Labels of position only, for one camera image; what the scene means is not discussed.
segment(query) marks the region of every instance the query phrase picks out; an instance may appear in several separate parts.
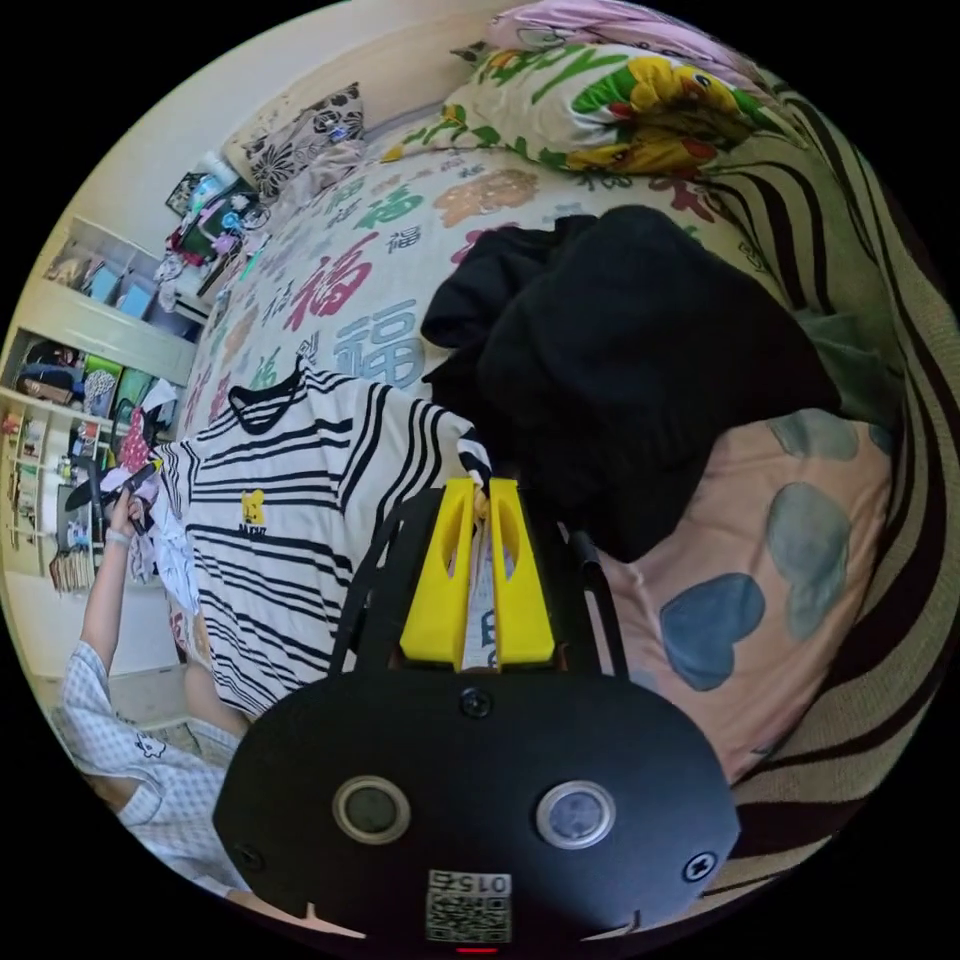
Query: blue heart pattern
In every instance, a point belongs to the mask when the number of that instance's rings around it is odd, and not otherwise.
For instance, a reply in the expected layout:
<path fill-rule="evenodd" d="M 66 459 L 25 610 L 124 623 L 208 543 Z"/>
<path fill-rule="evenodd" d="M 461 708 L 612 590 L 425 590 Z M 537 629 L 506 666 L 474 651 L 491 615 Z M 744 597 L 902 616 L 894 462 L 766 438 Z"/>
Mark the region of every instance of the blue heart pattern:
<path fill-rule="evenodd" d="M 849 420 L 825 410 L 798 410 L 789 416 L 768 420 L 767 426 L 783 452 L 791 457 L 853 460 L 860 448 L 857 428 Z"/>
<path fill-rule="evenodd" d="M 660 631 L 670 666 L 698 692 L 729 680 L 734 644 L 760 625 L 763 592 L 746 573 L 725 573 L 688 587 L 660 611 Z"/>
<path fill-rule="evenodd" d="M 882 450 L 888 457 L 893 454 L 893 434 L 883 427 L 871 426 L 870 439 L 874 445 Z"/>
<path fill-rule="evenodd" d="M 807 640 L 840 599 L 847 582 L 850 519 L 809 483 L 789 483 L 773 498 L 767 517 L 767 548 L 790 584 L 787 626 Z"/>

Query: person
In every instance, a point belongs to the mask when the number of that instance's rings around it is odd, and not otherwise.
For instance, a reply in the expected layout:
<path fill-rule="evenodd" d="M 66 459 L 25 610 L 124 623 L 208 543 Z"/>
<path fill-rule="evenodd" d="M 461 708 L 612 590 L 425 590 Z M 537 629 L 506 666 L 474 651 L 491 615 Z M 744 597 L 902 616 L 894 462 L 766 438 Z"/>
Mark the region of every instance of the person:
<path fill-rule="evenodd" d="M 312 909 L 306 918 L 277 910 L 251 892 L 230 862 L 213 828 L 213 809 L 247 721 L 219 700 L 203 666 L 191 663 L 185 673 L 187 728 L 196 753 L 131 726 L 114 710 L 107 678 L 120 638 L 131 521 L 141 518 L 142 511 L 140 501 L 124 491 L 110 514 L 80 642 L 51 711 L 55 732 L 97 796 L 147 850 L 181 876 L 274 920 L 362 936 L 319 920 Z"/>

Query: hand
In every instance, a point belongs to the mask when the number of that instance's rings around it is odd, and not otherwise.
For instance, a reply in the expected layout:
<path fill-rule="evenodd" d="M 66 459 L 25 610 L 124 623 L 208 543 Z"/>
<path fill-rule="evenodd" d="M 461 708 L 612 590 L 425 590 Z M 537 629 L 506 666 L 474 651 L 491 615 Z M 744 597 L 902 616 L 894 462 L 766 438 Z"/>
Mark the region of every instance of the hand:
<path fill-rule="evenodd" d="M 129 490 L 124 490 L 110 512 L 110 529 L 132 539 L 136 531 L 131 520 L 143 522 L 143 505 Z"/>

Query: yellow clamp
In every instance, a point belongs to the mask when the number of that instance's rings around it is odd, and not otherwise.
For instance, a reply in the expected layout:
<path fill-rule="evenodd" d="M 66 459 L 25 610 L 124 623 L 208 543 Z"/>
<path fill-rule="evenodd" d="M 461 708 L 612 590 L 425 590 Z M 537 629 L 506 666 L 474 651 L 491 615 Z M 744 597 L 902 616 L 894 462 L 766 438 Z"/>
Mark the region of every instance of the yellow clamp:
<path fill-rule="evenodd" d="M 492 480 L 486 506 L 493 548 L 497 663 L 500 669 L 548 664 L 554 654 L 553 632 L 516 481 Z M 470 602 L 474 510 L 473 481 L 467 477 L 447 481 L 400 638 L 408 660 L 460 670 Z M 509 573 L 507 557 L 512 564 Z"/>

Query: printed bedsheet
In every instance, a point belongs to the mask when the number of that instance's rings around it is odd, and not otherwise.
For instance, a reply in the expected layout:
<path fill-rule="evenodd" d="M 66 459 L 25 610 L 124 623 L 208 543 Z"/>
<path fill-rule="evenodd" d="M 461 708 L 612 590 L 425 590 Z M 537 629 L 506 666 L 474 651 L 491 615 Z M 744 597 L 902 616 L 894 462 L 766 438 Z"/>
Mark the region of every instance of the printed bedsheet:
<path fill-rule="evenodd" d="M 668 177 L 571 174 L 506 151 L 445 151 L 381 164 L 371 157 L 271 238 L 230 305 L 204 331 L 178 425 L 202 430 L 232 386 L 269 387 L 298 352 L 327 369 L 427 396 L 420 378 L 444 357 L 420 323 L 433 292 L 480 234 L 512 223 L 642 203 L 780 298 L 763 259 L 705 187 Z"/>

